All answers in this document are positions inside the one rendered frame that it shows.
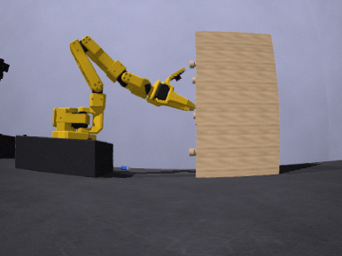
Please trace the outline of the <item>wooden chest of drawers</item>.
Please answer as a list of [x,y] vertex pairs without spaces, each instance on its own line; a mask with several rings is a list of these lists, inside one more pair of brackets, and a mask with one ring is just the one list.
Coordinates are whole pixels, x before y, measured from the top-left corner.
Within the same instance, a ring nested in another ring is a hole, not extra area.
[[268,34],[195,31],[196,177],[279,175],[276,62]]

